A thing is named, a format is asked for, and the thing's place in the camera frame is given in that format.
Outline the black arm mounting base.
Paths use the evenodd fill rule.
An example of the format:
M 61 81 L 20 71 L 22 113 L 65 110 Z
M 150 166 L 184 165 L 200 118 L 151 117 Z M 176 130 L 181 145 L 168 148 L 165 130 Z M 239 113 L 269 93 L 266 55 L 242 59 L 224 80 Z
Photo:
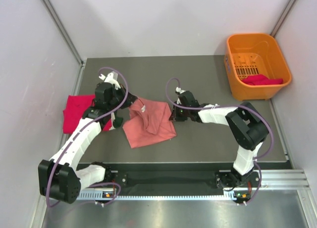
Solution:
M 122 195 L 220 195 L 224 189 L 256 188 L 260 178 L 252 172 L 237 185 L 229 175 L 230 163 L 111 163 Z

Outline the folded magenta t shirt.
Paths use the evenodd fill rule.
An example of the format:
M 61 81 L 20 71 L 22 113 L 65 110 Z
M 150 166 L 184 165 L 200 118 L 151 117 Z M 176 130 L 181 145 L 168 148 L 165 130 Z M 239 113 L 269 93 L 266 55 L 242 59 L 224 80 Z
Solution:
M 72 134 L 79 121 L 83 118 L 85 111 L 94 106 L 94 95 L 69 95 L 66 107 L 63 110 L 63 133 Z

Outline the orange plastic basket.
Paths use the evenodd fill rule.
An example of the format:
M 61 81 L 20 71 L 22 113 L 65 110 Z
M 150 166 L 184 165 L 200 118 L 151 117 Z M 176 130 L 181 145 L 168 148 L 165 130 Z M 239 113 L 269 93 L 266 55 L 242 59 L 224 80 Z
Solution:
M 237 100 L 271 99 L 292 81 L 292 74 L 277 41 L 265 33 L 228 37 L 224 64 L 232 96 Z M 282 78 L 283 84 L 251 86 L 242 82 L 242 79 L 258 74 L 270 79 Z

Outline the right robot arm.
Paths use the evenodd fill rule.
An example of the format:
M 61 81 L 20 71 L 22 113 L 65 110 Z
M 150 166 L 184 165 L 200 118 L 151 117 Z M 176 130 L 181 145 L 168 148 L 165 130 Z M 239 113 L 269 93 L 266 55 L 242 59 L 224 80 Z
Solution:
M 253 105 L 249 102 L 226 107 L 199 104 L 190 91 L 177 87 L 175 93 L 178 99 L 173 103 L 171 121 L 190 119 L 197 123 L 225 125 L 231 129 L 238 143 L 238 151 L 229 175 L 236 186 L 247 183 L 258 151 L 270 132 Z

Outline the folded dark green t shirt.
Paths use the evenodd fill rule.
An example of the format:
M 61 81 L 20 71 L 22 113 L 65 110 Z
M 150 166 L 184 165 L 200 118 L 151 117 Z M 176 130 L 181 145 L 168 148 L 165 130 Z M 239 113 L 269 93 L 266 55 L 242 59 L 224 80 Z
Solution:
M 116 117 L 116 120 L 114 122 L 115 128 L 120 128 L 123 124 L 123 118 L 122 117 Z

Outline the salmon pink t shirt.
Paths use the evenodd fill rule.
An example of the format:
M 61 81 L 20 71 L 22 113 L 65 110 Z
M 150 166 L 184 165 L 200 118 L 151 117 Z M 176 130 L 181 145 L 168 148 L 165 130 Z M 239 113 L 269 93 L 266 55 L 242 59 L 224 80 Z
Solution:
M 166 102 L 138 98 L 129 107 L 129 116 L 123 130 L 132 149 L 176 137 L 175 127 L 169 120 L 171 110 Z

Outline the folded white t shirt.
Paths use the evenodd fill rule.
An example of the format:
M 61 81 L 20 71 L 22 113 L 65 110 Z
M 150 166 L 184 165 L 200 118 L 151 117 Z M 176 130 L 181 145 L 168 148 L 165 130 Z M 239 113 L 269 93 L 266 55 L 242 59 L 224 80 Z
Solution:
M 115 126 L 114 126 L 114 122 L 116 120 L 116 116 L 115 116 L 115 113 L 111 113 L 111 127 L 109 128 L 109 130 L 114 130 L 115 129 Z

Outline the magenta t shirt in basket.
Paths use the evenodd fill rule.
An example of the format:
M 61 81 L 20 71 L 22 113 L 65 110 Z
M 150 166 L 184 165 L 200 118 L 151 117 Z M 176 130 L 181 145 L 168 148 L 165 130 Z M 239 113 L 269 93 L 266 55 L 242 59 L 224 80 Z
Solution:
M 281 85 L 283 84 L 283 79 L 270 79 L 265 75 L 258 74 L 258 75 L 251 75 L 244 79 L 242 82 L 251 86 L 261 86 L 261 85 Z

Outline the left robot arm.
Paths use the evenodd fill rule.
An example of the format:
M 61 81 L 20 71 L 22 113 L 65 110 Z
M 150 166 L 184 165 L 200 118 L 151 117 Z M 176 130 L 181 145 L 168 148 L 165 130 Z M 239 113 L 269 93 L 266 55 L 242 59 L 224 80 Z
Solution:
M 99 83 L 91 104 L 64 146 L 50 160 L 42 160 L 38 165 L 40 195 L 71 204 L 83 189 L 96 183 L 103 187 L 110 185 L 113 176 L 108 165 L 93 162 L 81 170 L 77 166 L 108 123 L 114 129 L 122 124 L 123 120 L 116 118 L 117 110 L 130 107 L 137 99 L 123 85 Z

